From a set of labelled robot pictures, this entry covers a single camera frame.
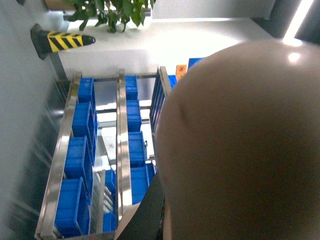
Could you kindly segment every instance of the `plant leaf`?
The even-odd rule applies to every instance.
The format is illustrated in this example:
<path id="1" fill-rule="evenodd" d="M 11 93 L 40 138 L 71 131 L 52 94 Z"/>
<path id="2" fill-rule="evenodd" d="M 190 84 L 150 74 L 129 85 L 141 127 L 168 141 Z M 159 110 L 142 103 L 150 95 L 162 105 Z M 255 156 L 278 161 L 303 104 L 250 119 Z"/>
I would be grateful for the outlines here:
<path id="1" fill-rule="evenodd" d="M 99 9 L 99 11 L 105 10 L 105 0 L 95 0 L 95 7 Z"/>
<path id="2" fill-rule="evenodd" d="M 83 22 L 81 23 L 81 25 L 79 26 L 79 30 L 83 31 L 88 23 L 89 18 L 83 20 Z"/>
<path id="3" fill-rule="evenodd" d="M 67 4 L 78 4 L 78 5 L 82 5 L 85 3 L 84 0 L 63 0 L 63 2 L 67 3 Z"/>
<path id="4" fill-rule="evenodd" d="M 140 2 L 140 1 L 133 2 L 134 10 L 138 11 L 139 13 L 141 11 L 142 5 L 143 5 L 143 2 Z"/>
<path id="5" fill-rule="evenodd" d="M 94 25 L 95 27 L 100 26 L 101 24 L 106 24 L 108 22 L 108 18 L 105 15 L 105 12 L 102 11 L 98 15 L 98 22 Z"/>
<path id="6" fill-rule="evenodd" d="M 110 0 L 113 6 L 120 12 L 123 7 L 123 0 Z"/>
<path id="7" fill-rule="evenodd" d="M 78 20 L 79 17 L 79 12 L 76 11 L 74 14 L 72 14 L 71 16 L 69 16 L 68 21 L 70 22 L 75 22 Z"/>
<path id="8" fill-rule="evenodd" d="M 127 17 L 126 15 L 123 15 L 121 18 L 121 23 L 123 24 L 123 30 L 124 32 L 126 30 L 127 23 L 130 22 L 130 17 Z"/>
<path id="9" fill-rule="evenodd" d="M 132 19 L 132 22 L 136 25 L 136 27 L 139 27 L 139 25 L 141 23 L 140 13 L 137 11 L 133 12 L 131 19 Z"/>
<path id="10" fill-rule="evenodd" d="M 117 31 L 116 24 L 119 20 L 118 15 L 115 12 L 110 10 L 107 13 L 107 17 L 108 17 L 109 32 L 115 33 Z"/>
<path id="11" fill-rule="evenodd" d="M 109 0 L 107 0 L 107 1 L 105 2 L 105 5 L 106 5 L 106 8 L 107 8 L 108 10 L 110 10 L 111 3 L 110 3 Z"/>
<path id="12" fill-rule="evenodd" d="M 134 13 L 134 5 L 130 0 L 123 0 L 123 12 L 126 16 L 131 16 Z"/>
<path id="13" fill-rule="evenodd" d="M 145 24 L 146 19 L 146 9 L 143 7 L 140 12 L 141 24 L 142 26 Z"/>
<path id="14" fill-rule="evenodd" d="M 85 7 L 85 12 L 89 18 L 97 15 L 97 8 L 94 2 L 88 3 Z"/>

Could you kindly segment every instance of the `gray floor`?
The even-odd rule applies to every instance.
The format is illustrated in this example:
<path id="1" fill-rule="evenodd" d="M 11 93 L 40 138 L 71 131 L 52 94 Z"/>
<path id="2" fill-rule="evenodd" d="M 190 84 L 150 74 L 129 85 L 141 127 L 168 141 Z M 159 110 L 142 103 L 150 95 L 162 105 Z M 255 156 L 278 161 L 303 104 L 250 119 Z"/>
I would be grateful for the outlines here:
<path id="1" fill-rule="evenodd" d="M 0 239 L 34 236 L 64 101 L 30 28 L 58 30 L 62 21 L 42 0 L 0 0 Z"/>

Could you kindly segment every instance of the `orange object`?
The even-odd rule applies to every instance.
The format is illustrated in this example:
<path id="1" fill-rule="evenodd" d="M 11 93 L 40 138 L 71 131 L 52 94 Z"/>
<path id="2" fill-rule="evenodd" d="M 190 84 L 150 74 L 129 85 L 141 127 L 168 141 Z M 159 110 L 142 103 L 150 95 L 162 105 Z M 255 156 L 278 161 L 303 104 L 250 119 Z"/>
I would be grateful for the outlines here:
<path id="1" fill-rule="evenodd" d="M 187 72 L 187 65 L 177 65 L 175 69 L 176 79 L 179 81 L 180 78 Z"/>

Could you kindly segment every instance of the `ceiling light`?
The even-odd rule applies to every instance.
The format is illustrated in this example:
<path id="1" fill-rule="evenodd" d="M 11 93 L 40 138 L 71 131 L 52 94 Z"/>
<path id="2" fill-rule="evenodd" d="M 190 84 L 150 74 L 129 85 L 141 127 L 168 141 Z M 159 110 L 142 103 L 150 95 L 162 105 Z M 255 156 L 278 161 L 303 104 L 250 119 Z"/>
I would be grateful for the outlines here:
<path id="1" fill-rule="evenodd" d="M 314 0 L 302 0 L 301 1 L 298 9 L 296 10 L 296 13 L 295 13 L 292 21 L 290 23 L 290 26 L 284 35 L 284 39 L 295 38 L 303 20 L 305 19 L 313 2 L 314 2 Z"/>

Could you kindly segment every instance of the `blue plastic bin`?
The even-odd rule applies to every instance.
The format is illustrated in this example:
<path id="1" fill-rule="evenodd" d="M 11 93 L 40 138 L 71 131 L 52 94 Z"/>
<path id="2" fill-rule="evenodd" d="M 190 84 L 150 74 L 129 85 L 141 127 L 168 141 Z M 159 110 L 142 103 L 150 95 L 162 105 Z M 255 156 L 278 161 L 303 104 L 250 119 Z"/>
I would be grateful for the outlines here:
<path id="1" fill-rule="evenodd" d="M 92 159 L 93 159 L 93 166 L 95 165 L 95 160 L 96 160 L 96 147 L 97 147 L 97 134 L 98 134 L 98 118 L 97 115 L 94 117 L 94 139 L 93 139 L 93 147 L 92 147 Z"/>
<path id="2" fill-rule="evenodd" d="M 188 63 L 188 70 L 195 65 L 197 62 L 199 62 L 203 57 L 198 57 L 198 58 L 189 58 L 189 63 Z"/>
<path id="3" fill-rule="evenodd" d="M 127 100 L 138 99 L 137 76 L 125 76 L 125 94 Z"/>
<path id="4" fill-rule="evenodd" d="M 169 82 L 170 82 L 171 88 L 174 88 L 178 82 L 176 75 L 169 75 L 168 77 L 169 77 Z"/>
<path id="5" fill-rule="evenodd" d="M 73 137 L 69 140 L 64 172 L 68 179 L 82 177 L 88 203 L 91 204 L 93 179 L 92 159 L 87 137 Z"/>
<path id="6" fill-rule="evenodd" d="M 112 212 L 103 214 L 103 228 L 102 232 L 112 232 L 116 230 L 116 217 Z"/>
<path id="7" fill-rule="evenodd" d="M 128 121 L 128 132 L 139 132 L 142 123 L 139 100 L 126 101 L 126 114 Z"/>
<path id="8" fill-rule="evenodd" d="M 151 163 L 146 164 L 146 168 L 148 169 L 149 182 L 151 184 L 151 182 L 154 179 L 154 176 L 157 172 L 156 166 L 151 162 Z"/>
<path id="9" fill-rule="evenodd" d="M 88 213 L 86 190 L 82 177 L 62 181 L 55 216 L 55 226 L 65 237 L 87 235 Z"/>
<path id="10" fill-rule="evenodd" d="M 132 168 L 145 166 L 147 152 L 142 131 L 129 132 L 128 138 L 130 166 Z"/>
<path id="11" fill-rule="evenodd" d="M 132 204 L 144 199 L 150 185 L 147 166 L 131 168 Z"/>
<path id="12" fill-rule="evenodd" d="M 105 171 L 105 185 L 112 194 L 116 193 L 116 174 L 113 169 Z"/>
<path id="13" fill-rule="evenodd" d="M 86 136 L 89 143 L 89 149 L 90 151 L 93 151 L 95 141 L 97 139 L 97 133 L 95 132 L 94 117 L 92 107 L 89 102 L 77 103 L 75 105 L 72 131 L 74 137 Z"/>
<path id="14" fill-rule="evenodd" d="M 91 224 L 91 216 L 90 216 L 90 211 L 88 209 L 86 214 L 86 229 L 85 229 L 85 232 L 87 235 L 90 234 L 90 224 Z"/>
<path id="15" fill-rule="evenodd" d="M 91 103 L 93 116 L 96 115 L 95 84 L 93 78 L 81 78 L 78 90 L 79 103 Z"/>

